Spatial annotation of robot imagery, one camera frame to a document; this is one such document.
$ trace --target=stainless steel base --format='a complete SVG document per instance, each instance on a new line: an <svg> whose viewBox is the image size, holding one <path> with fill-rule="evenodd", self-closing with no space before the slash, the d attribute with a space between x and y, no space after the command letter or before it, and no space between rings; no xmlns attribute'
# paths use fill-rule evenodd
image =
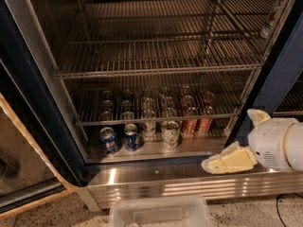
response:
<svg viewBox="0 0 303 227"><path fill-rule="evenodd" d="M201 194L206 200L299 192L303 173L282 173L258 166L238 174L205 173L200 161L169 166L109 167L88 173L87 186L100 209L121 200Z"/></svg>

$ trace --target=wooden edge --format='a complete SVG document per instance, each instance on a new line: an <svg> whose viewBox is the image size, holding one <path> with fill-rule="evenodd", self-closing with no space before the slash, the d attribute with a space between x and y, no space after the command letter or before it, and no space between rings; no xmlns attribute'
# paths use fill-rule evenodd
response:
<svg viewBox="0 0 303 227"><path fill-rule="evenodd" d="M57 200L57 199L62 198L64 196L67 196L67 195L69 195L69 194L71 194L73 192L76 192L77 189L78 189L77 187L74 187L72 189L64 190L64 191L62 191L60 193L55 193L55 194L52 194L50 196L44 197L44 198L42 198L40 200L27 203L27 204L22 205L22 206L20 206L18 208L14 208L14 209L8 210L7 212L5 212L3 214L0 214L0 219L16 216L18 214L21 214L22 212L25 212L26 210L38 207L38 206L46 204L46 203L48 203L50 201L54 201L54 200Z"/></svg>
<svg viewBox="0 0 303 227"><path fill-rule="evenodd" d="M22 123L22 121L19 119L15 111L10 107L9 103L6 101L6 99L3 97L3 95L0 93L0 107L3 109L5 114L8 116L8 118L12 121L14 126L18 129L18 131L27 139L27 141L30 143L30 145L35 149L35 151L39 154L39 156L42 158L42 160L46 163L46 165L50 168L50 170L53 172L55 177L62 183L62 185L67 189L71 191L76 191L78 187L74 186L73 184L69 183L65 178L63 178L60 173L57 171L57 169L51 164L51 162L46 157L45 153L41 150L38 143L35 141L35 139L32 137L30 132L27 130L25 125Z"/></svg>

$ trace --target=floor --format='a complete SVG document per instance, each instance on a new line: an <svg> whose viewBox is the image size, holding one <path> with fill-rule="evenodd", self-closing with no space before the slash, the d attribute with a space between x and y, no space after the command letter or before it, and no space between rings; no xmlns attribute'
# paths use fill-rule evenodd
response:
<svg viewBox="0 0 303 227"><path fill-rule="evenodd" d="M283 227L276 211L276 196L209 201L207 205L214 227ZM302 198L297 195L282 196L278 207L286 226L303 226ZM0 226L108 227L109 213L105 214L91 213L78 194L74 193L16 217L0 220Z"/></svg>

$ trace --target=refrigerator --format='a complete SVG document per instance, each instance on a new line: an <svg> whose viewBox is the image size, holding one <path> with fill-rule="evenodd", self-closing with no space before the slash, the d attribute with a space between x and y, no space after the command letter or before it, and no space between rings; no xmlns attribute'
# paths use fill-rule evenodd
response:
<svg viewBox="0 0 303 227"><path fill-rule="evenodd" d="M17 118L32 147L19 164L24 149L3 137L1 170L19 162L13 171L49 173L4 192L2 215L75 190L91 211L129 199L300 191L301 172L211 175L201 162L236 140L247 146L250 108L300 119L302 1L0 0L2 115ZM164 144L168 122L179 128L176 147ZM139 148L126 147L130 124ZM109 148L104 129L115 133Z"/></svg>

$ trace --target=terrazzo floor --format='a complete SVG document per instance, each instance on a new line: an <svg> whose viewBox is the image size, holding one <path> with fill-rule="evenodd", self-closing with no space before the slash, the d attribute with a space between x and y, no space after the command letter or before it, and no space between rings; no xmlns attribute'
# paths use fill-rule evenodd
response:
<svg viewBox="0 0 303 227"><path fill-rule="evenodd" d="M276 196L208 201L207 205L214 227L283 227L276 211ZM303 199L296 195L285 195L278 205L286 226L303 227ZM109 213L105 214L91 213L78 194L74 193L16 217L0 220L0 226L108 227Z"/></svg>

